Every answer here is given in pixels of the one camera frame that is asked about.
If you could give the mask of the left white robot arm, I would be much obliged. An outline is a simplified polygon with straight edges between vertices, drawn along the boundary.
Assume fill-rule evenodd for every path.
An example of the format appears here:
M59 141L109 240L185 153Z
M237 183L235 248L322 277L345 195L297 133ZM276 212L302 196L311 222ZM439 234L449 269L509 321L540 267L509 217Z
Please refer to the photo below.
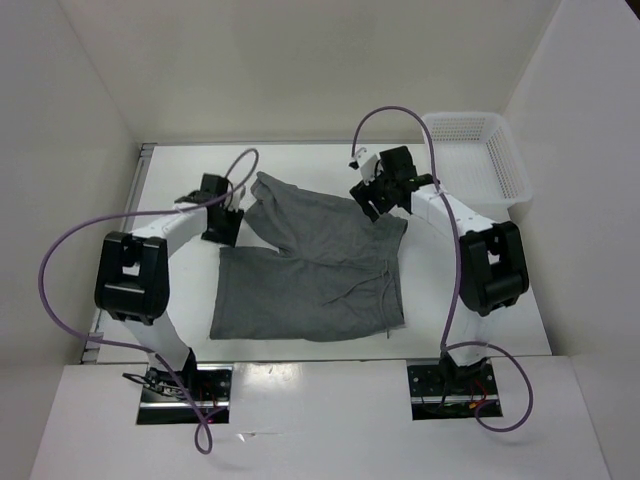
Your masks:
M94 300L121 322L144 349L148 373L135 380L163 396L184 401L203 388L193 350L170 315L169 259L195 237L233 247L244 216L244 186L214 174L178 198L167 213L131 232L114 231L102 245Z

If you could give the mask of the grey shorts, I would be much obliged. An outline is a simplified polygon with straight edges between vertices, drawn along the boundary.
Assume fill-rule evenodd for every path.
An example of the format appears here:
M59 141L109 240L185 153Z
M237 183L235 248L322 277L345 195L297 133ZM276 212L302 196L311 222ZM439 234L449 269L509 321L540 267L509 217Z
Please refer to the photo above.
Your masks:
M339 342L405 325L398 253L406 220L260 172L246 224L265 246L224 247L213 340Z

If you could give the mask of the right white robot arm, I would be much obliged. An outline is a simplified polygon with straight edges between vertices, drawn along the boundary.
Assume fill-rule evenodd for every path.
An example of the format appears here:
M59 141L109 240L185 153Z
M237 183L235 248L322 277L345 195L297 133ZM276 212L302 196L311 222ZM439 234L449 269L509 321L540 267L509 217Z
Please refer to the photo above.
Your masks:
M445 321L438 378L446 391L464 391L483 372L501 312L529 289L518 227L479 214L431 174L419 174L405 146L377 154L359 148L349 167L361 174L350 194L371 221L398 207L453 241L454 312Z

